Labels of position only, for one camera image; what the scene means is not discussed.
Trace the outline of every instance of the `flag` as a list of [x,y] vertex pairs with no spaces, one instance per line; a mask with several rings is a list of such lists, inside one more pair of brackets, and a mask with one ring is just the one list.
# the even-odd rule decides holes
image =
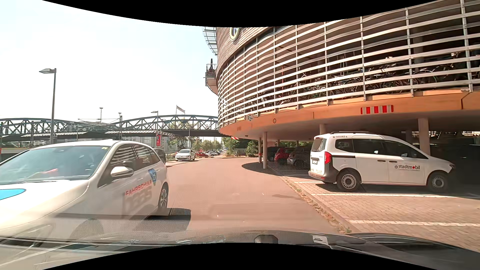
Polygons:
[[179,110],[179,111],[181,111],[181,112],[185,113],[185,110],[184,110],[184,109],[182,109],[182,108],[180,108],[178,105],[177,105],[177,110]]

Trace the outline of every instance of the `stadtmobil logo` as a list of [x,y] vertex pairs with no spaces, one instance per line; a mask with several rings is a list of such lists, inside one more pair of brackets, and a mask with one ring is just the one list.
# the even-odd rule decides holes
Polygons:
[[420,170],[420,166],[414,165],[395,165],[395,169],[410,169],[410,170]]

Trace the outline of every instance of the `roof rack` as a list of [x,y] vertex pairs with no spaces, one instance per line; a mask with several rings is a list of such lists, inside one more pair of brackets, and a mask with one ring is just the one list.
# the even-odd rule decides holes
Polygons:
[[334,132],[331,132],[330,134],[338,134],[338,133],[367,133],[367,134],[371,134],[370,132],[368,131],[334,131]]

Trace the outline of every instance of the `van tail light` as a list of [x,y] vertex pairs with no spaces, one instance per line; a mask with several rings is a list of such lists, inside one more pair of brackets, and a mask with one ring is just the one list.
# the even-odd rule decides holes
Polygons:
[[332,161],[332,154],[325,152],[325,164],[328,164]]

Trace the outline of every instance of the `red car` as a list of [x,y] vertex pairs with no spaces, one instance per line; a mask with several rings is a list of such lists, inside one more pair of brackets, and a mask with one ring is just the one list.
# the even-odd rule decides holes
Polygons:
[[289,154],[293,151],[294,148],[282,147],[276,151],[275,161],[278,163],[286,163]]
[[203,153],[203,152],[196,152],[195,155],[198,156],[198,157],[203,157],[203,158],[208,158],[209,157],[206,153]]

